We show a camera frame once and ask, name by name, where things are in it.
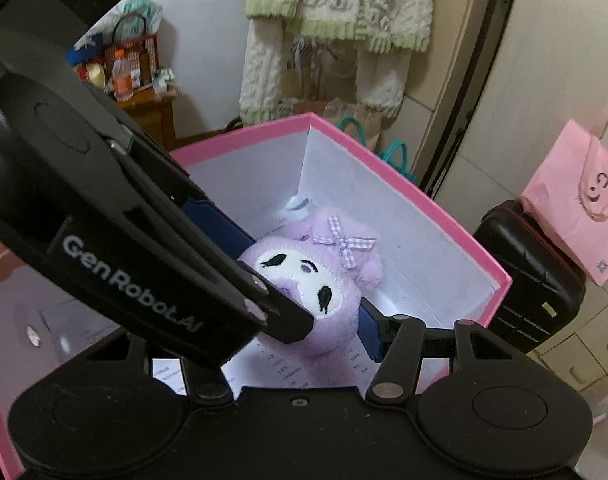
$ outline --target small tag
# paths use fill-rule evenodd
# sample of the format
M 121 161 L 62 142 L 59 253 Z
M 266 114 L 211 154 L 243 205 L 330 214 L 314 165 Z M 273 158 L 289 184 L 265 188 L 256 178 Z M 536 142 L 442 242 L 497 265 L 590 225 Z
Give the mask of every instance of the small tag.
M 542 308 L 548 313 L 548 316 L 550 316 L 550 317 L 557 316 L 557 311 L 552 306 L 550 306 L 548 301 L 544 302 L 544 304 L 542 305 Z

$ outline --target pink box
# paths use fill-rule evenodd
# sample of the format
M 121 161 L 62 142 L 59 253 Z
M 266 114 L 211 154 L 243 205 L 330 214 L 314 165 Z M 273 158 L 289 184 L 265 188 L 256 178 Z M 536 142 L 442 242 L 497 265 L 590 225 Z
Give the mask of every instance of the pink box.
M 451 328 L 464 318 L 487 326 L 510 287 L 508 274 L 436 203 L 314 114 L 214 137 L 173 156 L 256 239 L 278 234 L 289 220 L 316 206 L 336 207 L 370 225 L 380 233 L 385 279 L 369 300 L 386 315 L 410 314 L 431 327 Z M 70 315 L 62 308 L 67 301 L 77 309 L 77 321 L 64 319 Z M 44 344 L 35 348 L 28 343 L 26 325 L 40 325 L 45 312 L 58 329 L 47 331 Z M 12 402 L 97 340 L 80 335 L 86 326 L 95 327 L 98 336 L 114 328 L 29 267 L 0 283 L 0 460 L 7 479 L 23 471 L 6 431 Z M 58 347 L 62 335 L 74 342 L 70 356 Z M 249 370 L 246 364 L 255 362 L 249 353 L 257 348 L 248 345 L 223 368 L 226 375 L 238 378 L 237 384 L 280 386 L 265 370 Z M 369 365 L 365 384 L 376 368 Z M 420 389 L 444 373 L 443 362 L 424 361 Z

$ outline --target teal bag handle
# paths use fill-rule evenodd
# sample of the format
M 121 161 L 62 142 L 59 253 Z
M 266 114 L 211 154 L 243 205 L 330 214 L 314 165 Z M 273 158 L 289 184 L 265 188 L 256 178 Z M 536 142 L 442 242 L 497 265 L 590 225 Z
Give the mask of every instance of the teal bag handle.
M 390 159 L 395 154 L 395 152 L 401 148 L 402 149 L 402 165 L 399 168 L 396 168 L 393 163 L 391 163 Z M 381 155 L 382 160 L 386 164 L 390 164 L 396 170 L 400 171 L 400 173 L 406 173 L 406 167 L 408 166 L 408 148 L 406 147 L 406 143 L 401 140 L 396 140 L 390 145 L 390 148 Z
M 402 149 L 401 166 L 397 166 L 393 161 L 390 160 L 399 148 Z M 386 152 L 379 154 L 379 158 L 381 158 L 386 164 L 388 164 L 388 166 L 398 171 L 408 180 L 410 180 L 411 182 L 415 182 L 415 176 L 412 173 L 409 173 L 406 169 L 408 167 L 408 147 L 406 146 L 405 142 L 402 142 L 401 140 L 396 140 L 390 145 L 390 148 L 388 148 Z
M 337 123 L 337 127 L 343 131 L 347 124 L 352 124 L 357 129 L 357 135 L 359 136 L 359 142 L 361 145 L 366 147 L 366 136 L 364 135 L 364 127 L 353 117 L 344 117 Z

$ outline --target hanging sweater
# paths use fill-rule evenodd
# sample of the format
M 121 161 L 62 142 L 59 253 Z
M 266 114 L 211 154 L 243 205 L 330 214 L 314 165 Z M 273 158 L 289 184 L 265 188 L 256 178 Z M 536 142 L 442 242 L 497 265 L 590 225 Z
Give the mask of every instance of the hanging sweater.
M 287 32 L 301 36 L 354 41 L 364 54 L 391 53 L 391 59 L 379 60 L 360 52 L 357 97 L 394 116 L 403 98 L 410 50 L 424 52 L 428 46 L 433 0 L 246 0 L 246 12 L 254 21 L 274 22 L 255 23 L 249 32 L 240 99 L 246 123 L 274 118 L 279 99 L 279 75 L 274 73 L 281 73 L 276 67 L 284 60 L 282 23 Z M 258 27 L 271 33 L 258 34 Z M 406 53 L 392 52 L 397 49 Z

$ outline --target plaid bow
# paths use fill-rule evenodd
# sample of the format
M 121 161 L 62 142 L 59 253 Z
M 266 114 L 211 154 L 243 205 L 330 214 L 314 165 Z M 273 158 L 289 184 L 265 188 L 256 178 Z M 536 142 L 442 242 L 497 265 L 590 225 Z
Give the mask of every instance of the plaid bow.
M 340 248 L 341 264 L 347 269 L 357 267 L 353 249 L 362 251 L 370 251 L 377 241 L 376 238 L 346 238 L 341 230 L 340 219 L 337 215 L 333 215 L 328 219 L 328 224 L 331 227 L 333 238 L 323 236 L 313 236 L 314 244 L 322 245 L 337 245 Z

